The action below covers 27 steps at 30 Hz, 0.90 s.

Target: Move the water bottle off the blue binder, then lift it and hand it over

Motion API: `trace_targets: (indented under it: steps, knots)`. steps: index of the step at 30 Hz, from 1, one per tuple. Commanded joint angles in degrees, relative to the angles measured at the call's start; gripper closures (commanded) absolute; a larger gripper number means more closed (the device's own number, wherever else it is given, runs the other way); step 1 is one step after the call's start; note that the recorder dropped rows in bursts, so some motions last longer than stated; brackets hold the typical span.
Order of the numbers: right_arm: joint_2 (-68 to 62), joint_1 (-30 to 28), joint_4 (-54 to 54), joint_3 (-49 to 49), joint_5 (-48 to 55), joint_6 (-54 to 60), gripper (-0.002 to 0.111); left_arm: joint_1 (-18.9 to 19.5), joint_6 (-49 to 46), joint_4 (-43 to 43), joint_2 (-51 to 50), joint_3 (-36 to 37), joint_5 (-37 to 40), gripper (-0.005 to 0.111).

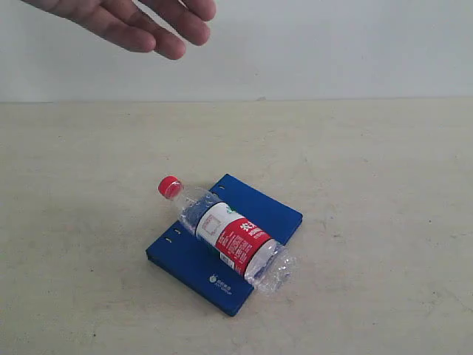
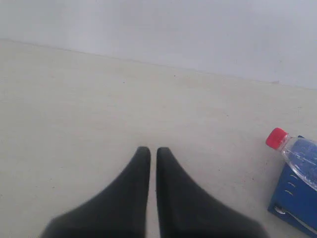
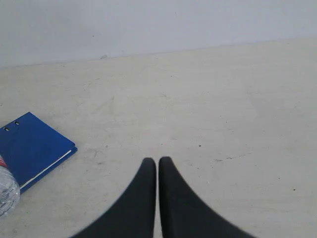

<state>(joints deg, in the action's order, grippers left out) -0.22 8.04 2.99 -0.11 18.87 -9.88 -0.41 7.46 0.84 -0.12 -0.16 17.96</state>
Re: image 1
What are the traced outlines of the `person's bare hand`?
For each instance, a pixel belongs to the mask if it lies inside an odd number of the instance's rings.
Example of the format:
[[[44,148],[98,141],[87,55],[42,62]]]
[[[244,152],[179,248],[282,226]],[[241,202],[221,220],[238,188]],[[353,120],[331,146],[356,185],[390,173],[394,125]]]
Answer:
[[[142,1],[174,29],[171,32],[130,0],[43,0],[26,3],[71,21],[129,52],[155,52],[169,60],[178,60],[185,55],[186,42],[195,46],[204,45],[210,38],[207,23],[217,13],[213,0]]]

